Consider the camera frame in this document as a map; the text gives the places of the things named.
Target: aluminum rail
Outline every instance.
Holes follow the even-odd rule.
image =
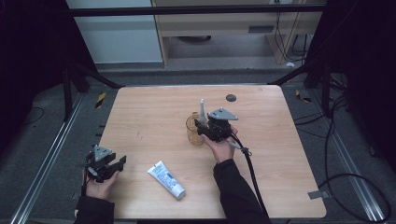
[[[29,217],[30,212],[32,211],[33,206],[35,205],[35,201],[38,198],[41,190],[44,187],[44,184],[47,180],[48,175],[50,174],[50,170],[53,164],[58,157],[59,152],[61,151],[62,146],[64,145],[64,140],[66,139],[76,117],[78,111],[81,108],[81,103],[84,99],[85,94],[79,93],[76,99],[76,102],[73,106],[73,113],[70,115],[69,119],[65,121],[58,132],[55,140],[52,143],[52,146],[49,149],[49,152],[41,164],[40,169],[38,170],[33,183],[25,194],[20,206],[17,211],[12,216],[10,223],[11,224],[23,224],[26,222]]]
[[[318,110],[323,112],[320,105],[320,97],[318,93],[315,91],[309,91],[312,96]],[[327,128],[330,128],[330,121],[327,118],[322,118],[326,124]],[[337,130],[334,130],[333,135],[331,136],[332,144],[334,149],[340,159],[341,163],[344,166],[344,169],[351,174],[361,175],[361,171],[358,166],[352,160],[352,157],[349,155],[347,151],[347,147],[344,145],[341,136],[338,134]],[[385,216],[382,213],[381,208],[379,207],[378,202],[375,199],[374,194],[371,192],[369,185],[362,179],[357,179],[354,177],[349,178],[356,194],[358,195],[361,205],[363,206],[364,211],[366,212],[367,217],[372,221],[378,221],[384,219]]]
[[[72,8],[68,10],[44,10],[52,16],[103,17],[179,14],[220,14],[220,13],[265,13],[265,12],[317,12],[323,11],[326,4],[287,4],[287,5],[229,5],[193,7],[113,7],[113,8]]]

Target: black sweater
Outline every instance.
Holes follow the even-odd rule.
[[[239,174],[233,160],[217,164],[214,177],[220,190],[220,202],[229,224],[268,224],[270,218],[260,208],[256,195]],[[114,222],[114,203],[80,197],[75,224],[110,224]]]

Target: wooden table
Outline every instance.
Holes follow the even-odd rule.
[[[235,102],[226,100],[234,94]],[[271,218],[324,217],[321,199],[282,90],[278,86],[130,87],[119,90],[100,142],[127,155],[124,171],[112,190],[116,218],[224,218],[219,189],[213,178],[215,159],[205,144],[197,147],[187,136],[186,120],[200,111],[220,107],[239,117],[230,121],[252,152],[258,185]],[[251,187],[245,156],[235,162]],[[177,201],[147,170],[163,161],[186,190]]]

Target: black cable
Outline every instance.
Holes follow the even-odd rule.
[[[338,32],[338,30],[340,30],[341,26],[346,22],[346,20],[349,18],[349,16],[354,11],[358,2],[359,2],[359,0],[355,1],[352,8],[348,11],[348,13],[345,15],[345,17],[343,19],[341,19],[341,21],[335,26],[335,28],[331,31],[331,33],[329,35],[327,35],[327,38],[325,38],[324,41],[322,41],[322,43],[317,48],[311,50],[309,52],[309,54],[307,54],[307,58],[312,59],[311,60],[312,62],[310,62],[310,64],[308,65],[308,69],[309,69],[309,67],[312,66],[313,63],[317,63],[318,61],[320,61],[320,58],[322,58],[322,56],[323,56],[323,55],[320,55],[322,49],[324,47],[326,47],[326,45],[329,44],[329,42],[333,39],[335,34]],[[269,84],[281,85],[281,84],[285,83],[286,81],[290,80],[291,78],[296,77],[297,75],[300,75],[303,70],[304,70],[304,68],[297,69],[295,72],[291,72],[290,74],[287,74],[286,76],[284,76],[280,79],[277,79],[276,81],[273,81]]]
[[[336,89],[338,91],[346,91],[347,90],[347,86],[344,84],[344,80],[339,81],[338,79],[336,79],[335,77],[333,77],[332,75],[330,75],[330,80],[331,80],[331,87],[333,89]]]
[[[343,98],[338,98],[336,101],[334,101],[334,104],[332,105],[332,109],[331,109],[331,123],[330,123],[330,127],[329,127],[329,131],[327,132],[327,136],[326,136],[326,141],[325,141],[325,151],[324,151],[324,166],[325,166],[325,181],[320,184],[318,187],[321,188],[324,186],[324,184],[327,184],[327,187],[329,189],[330,194],[332,195],[332,197],[334,198],[335,202],[341,206],[341,208],[343,208],[347,213],[349,213],[350,215],[352,215],[354,218],[360,220],[360,221],[364,221],[364,222],[368,222],[368,223],[382,223],[387,221],[390,216],[391,216],[391,205],[389,203],[389,200],[387,199],[387,197],[385,196],[385,194],[381,191],[381,189],[379,187],[377,187],[372,181],[368,180],[367,178],[361,176],[361,175],[355,175],[355,174],[339,174],[339,175],[334,175],[332,177],[329,177],[329,167],[328,167],[328,145],[329,145],[329,139],[330,139],[330,135],[332,132],[332,128],[334,125],[334,117],[333,117],[333,113],[335,108],[337,108],[337,105],[340,104]],[[349,209],[347,209],[336,197],[334,192],[332,191],[332,186],[330,184],[330,182],[332,180],[334,180],[335,178],[341,177],[341,176],[355,176],[358,178],[361,178],[365,181],[367,181],[367,183],[369,183],[380,195],[381,197],[384,199],[385,203],[387,204],[388,207],[388,214],[385,216],[385,218],[378,220],[378,221],[372,221],[370,219],[367,219],[365,217],[360,217],[358,215],[356,215],[355,213],[353,213],[352,211],[350,211]]]
[[[43,118],[43,116],[44,116],[44,109],[43,109],[43,108],[35,106],[35,107],[32,107],[32,109],[39,109],[39,110],[41,110],[41,115],[38,117],[38,119],[35,119],[35,120],[33,120],[33,121],[29,121],[29,122],[23,123],[22,125],[33,124],[33,123],[37,122],[38,120],[40,120],[41,118]]]
[[[298,131],[301,131],[301,132],[304,132],[304,133],[308,133],[308,134],[311,134],[311,135],[313,135],[313,136],[315,136],[315,137],[319,137],[319,138],[326,138],[326,136],[321,136],[321,135],[318,135],[318,134],[315,134],[315,133],[311,133],[311,132],[309,132],[309,131],[306,131],[306,130],[304,130],[304,129],[299,129],[299,128],[296,128]]]
[[[297,121],[297,120],[299,120],[299,119],[306,119],[306,118],[310,118],[310,117],[315,116],[315,115],[322,115],[322,114],[323,114],[323,113],[318,112],[318,113],[315,113],[315,114],[302,116],[302,117],[300,117],[300,118],[294,119],[293,121]]]
[[[262,208],[263,213],[266,216],[268,216],[267,209],[265,208],[264,202],[262,201],[262,195],[260,194],[260,190],[259,190],[259,186],[257,184],[256,176],[254,175],[253,164],[251,163],[251,159],[250,159],[251,152],[248,151],[247,147],[242,146],[242,143],[239,140],[239,138],[236,136],[236,134],[232,133],[231,134],[231,138],[233,140],[235,140],[235,142],[241,147],[241,151],[245,155],[245,158],[247,159],[247,165],[248,165],[248,169],[250,171],[251,180],[253,182],[253,187],[254,187],[254,189],[256,191],[257,199],[259,200],[259,204],[260,204],[260,207]]]
[[[297,42],[298,37],[299,37],[299,36],[296,35],[296,37],[294,38],[293,45],[291,46],[291,52],[292,52],[294,55],[296,55],[296,56],[302,57],[301,63],[302,63],[302,65],[303,65],[303,64],[304,64],[304,61],[305,61],[305,59],[306,59],[306,42],[307,42],[307,37],[308,37],[308,35],[305,35],[303,50],[295,50],[295,49],[294,49],[294,46],[295,46],[295,44],[296,44],[296,42]]]
[[[85,158],[84,176],[83,176],[82,186],[81,186],[81,197],[85,197],[87,195],[87,184],[88,184],[88,182],[91,181],[91,179],[88,178],[88,172],[89,172],[88,166],[90,164],[90,160],[92,159],[92,154],[93,154],[93,152],[90,151],[90,153]]]
[[[305,124],[309,124],[309,123],[312,123],[312,122],[315,122],[315,121],[317,121],[318,119],[321,119],[321,118],[323,118],[323,117],[325,117],[326,115],[324,115],[324,114],[322,114],[322,115],[320,115],[319,117],[316,117],[316,118],[314,118],[314,119],[311,119],[311,120],[309,120],[309,121],[306,121],[306,122],[301,122],[301,123],[295,123],[294,125],[305,125]]]
[[[288,56],[288,53],[286,52],[286,48],[285,48],[285,43],[283,42],[283,39],[282,39],[282,34],[280,33],[280,30],[279,30],[279,21],[280,21],[280,12],[277,12],[276,13],[276,29],[275,29],[274,39],[275,39],[277,48],[280,50],[280,53],[282,54],[283,59],[285,59],[289,63],[301,61],[302,59],[292,59]],[[279,46],[279,43],[277,42],[277,38],[276,38],[277,34],[279,34],[279,36],[280,36],[280,42],[282,43],[283,49]]]

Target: floor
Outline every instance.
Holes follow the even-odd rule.
[[[301,49],[303,38],[299,38],[295,51]],[[286,64],[277,64],[271,50],[261,35],[253,36],[212,36],[208,41],[200,38],[174,38],[172,40],[169,64],[165,68],[136,68],[134,71],[103,72],[109,79],[128,86],[135,85],[189,85],[189,84],[265,84],[286,75],[293,68]],[[80,185],[80,167],[92,145],[100,141],[102,126],[111,110],[117,91],[111,90],[93,79],[88,78],[91,89],[87,94],[77,94],[74,100],[82,98],[78,115],[75,117],[67,137],[60,145],[60,151],[52,154],[56,160],[49,164],[38,194],[33,197],[32,207],[28,207],[26,223],[72,223]],[[311,120],[320,115],[320,106],[316,102],[320,88],[306,90],[302,84],[304,76],[299,76],[285,84],[282,90],[296,123]],[[295,90],[301,96],[311,99],[312,103],[296,97]],[[101,108],[95,108],[98,95],[106,92]],[[332,91],[332,98],[342,95]],[[63,128],[63,87],[56,86],[37,95],[32,112],[26,118],[26,124],[20,133],[12,139],[11,153],[0,163],[0,223],[9,223],[21,204],[40,166],[49,155],[49,148]],[[380,157],[372,157],[369,146],[361,134],[359,125],[348,112],[347,105],[334,113],[336,132],[329,138],[327,149],[330,175],[357,171],[373,181],[387,196],[389,203],[396,205],[396,174],[387,162]],[[325,179],[324,156],[326,134],[330,121],[318,119],[305,125],[297,125],[305,153],[318,184]],[[379,208],[382,214],[388,212],[386,202],[375,189],[369,187],[369,194],[362,183],[354,178],[341,178],[332,181],[332,190],[337,199],[359,217],[368,218],[371,209]],[[373,196],[375,204],[367,205],[367,199]],[[345,212],[335,201],[334,196],[324,199],[328,214],[322,219],[275,219],[274,223],[362,223]],[[387,223],[396,223],[395,217]]]

